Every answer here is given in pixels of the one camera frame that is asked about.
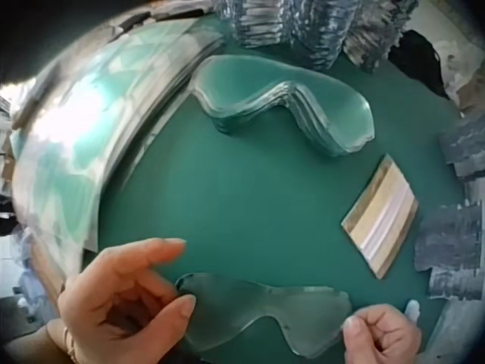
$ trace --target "finger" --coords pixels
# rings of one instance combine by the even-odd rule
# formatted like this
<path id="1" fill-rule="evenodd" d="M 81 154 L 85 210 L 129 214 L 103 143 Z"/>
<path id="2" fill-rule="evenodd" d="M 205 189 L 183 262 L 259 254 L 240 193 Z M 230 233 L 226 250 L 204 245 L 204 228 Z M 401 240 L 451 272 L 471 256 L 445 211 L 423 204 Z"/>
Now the finger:
<path id="1" fill-rule="evenodd" d="M 421 345 L 421 330 L 403 328 L 386 334 L 382 339 L 382 354 L 387 357 L 414 357 Z"/>
<path id="2" fill-rule="evenodd" d="M 84 312 L 95 309 L 113 293 L 134 285 L 128 275 L 155 263 L 172 261 L 184 249 L 183 240 L 156 238 L 105 249 L 76 279 L 76 290 L 70 290 L 67 300 L 70 306 Z"/>
<path id="3" fill-rule="evenodd" d="M 145 269 L 136 274 L 136 283 L 157 297 L 163 306 L 166 306 L 177 298 L 175 287 L 154 271 Z"/>
<path id="4" fill-rule="evenodd" d="M 384 333 L 415 326 L 398 309 L 390 305 L 369 306 L 358 310 L 354 315 L 362 318 L 367 325 L 374 325 Z"/>
<path id="5" fill-rule="evenodd" d="M 347 360 L 352 364 L 377 364 L 376 348 L 371 332 L 358 316 L 346 319 L 343 339 L 347 349 Z"/>
<path id="6" fill-rule="evenodd" d="M 143 287 L 139 287 L 139 296 L 141 297 L 143 303 L 145 304 L 146 308 L 150 312 L 152 318 L 154 318 L 163 308 L 160 300 L 155 299 L 148 291 L 146 291 Z"/>
<path id="7" fill-rule="evenodd" d="M 123 300 L 119 304 L 120 311 L 126 316 L 136 320 L 141 328 L 144 328 L 152 320 L 149 310 L 142 301 Z"/>
<path id="8" fill-rule="evenodd" d="M 141 348 L 147 362 L 157 362 L 184 336 L 195 304 L 196 298 L 192 295 L 177 298 L 132 337 L 130 344 Z"/>

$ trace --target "clear plastic lens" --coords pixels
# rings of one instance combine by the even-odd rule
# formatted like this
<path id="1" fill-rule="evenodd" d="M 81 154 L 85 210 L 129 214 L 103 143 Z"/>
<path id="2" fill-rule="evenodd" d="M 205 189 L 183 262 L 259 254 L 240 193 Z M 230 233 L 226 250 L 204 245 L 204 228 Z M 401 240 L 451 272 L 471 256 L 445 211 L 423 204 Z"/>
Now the clear plastic lens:
<path id="1" fill-rule="evenodd" d="M 186 334 L 197 351 L 226 343 L 270 316 L 295 354 L 315 358 L 340 339 L 352 311 L 349 295 L 329 287 L 269 287 L 209 273 L 185 275 L 176 286 L 197 297 Z"/>

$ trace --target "teal plastic sheet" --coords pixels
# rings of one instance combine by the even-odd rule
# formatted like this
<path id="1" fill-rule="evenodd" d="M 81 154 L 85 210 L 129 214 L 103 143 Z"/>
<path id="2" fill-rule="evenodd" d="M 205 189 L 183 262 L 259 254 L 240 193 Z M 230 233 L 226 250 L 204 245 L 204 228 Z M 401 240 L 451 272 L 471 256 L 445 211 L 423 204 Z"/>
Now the teal plastic sheet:
<path id="1" fill-rule="evenodd" d="M 307 139 L 328 155 L 357 152 L 374 138 L 366 99 L 343 82 L 304 68 L 261 57 L 218 55 L 201 64 L 189 88 L 223 133 L 282 105 Z"/>

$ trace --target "bracelet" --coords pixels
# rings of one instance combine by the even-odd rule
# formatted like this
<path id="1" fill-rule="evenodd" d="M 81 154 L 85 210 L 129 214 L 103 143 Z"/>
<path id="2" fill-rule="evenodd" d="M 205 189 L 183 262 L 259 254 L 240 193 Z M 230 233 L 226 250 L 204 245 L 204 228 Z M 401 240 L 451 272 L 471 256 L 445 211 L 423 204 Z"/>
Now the bracelet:
<path id="1" fill-rule="evenodd" d="M 74 364 L 80 364 L 76 359 L 76 350 L 74 349 L 73 335 L 70 334 L 67 328 L 64 328 L 64 345 L 66 346 L 67 354 L 70 357 L 70 360 Z"/>

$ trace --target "black cloth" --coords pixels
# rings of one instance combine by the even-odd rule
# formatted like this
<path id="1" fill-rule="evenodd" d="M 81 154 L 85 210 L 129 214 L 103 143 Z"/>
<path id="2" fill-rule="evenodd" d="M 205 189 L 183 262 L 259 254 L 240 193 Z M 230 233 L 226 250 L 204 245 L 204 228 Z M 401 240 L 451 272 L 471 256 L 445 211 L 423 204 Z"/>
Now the black cloth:
<path id="1" fill-rule="evenodd" d="M 441 76 L 440 57 L 420 33 L 404 32 L 399 46 L 391 48 L 389 60 L 408 77 L 420 80 L 438 96 L 449 99 Z"/>

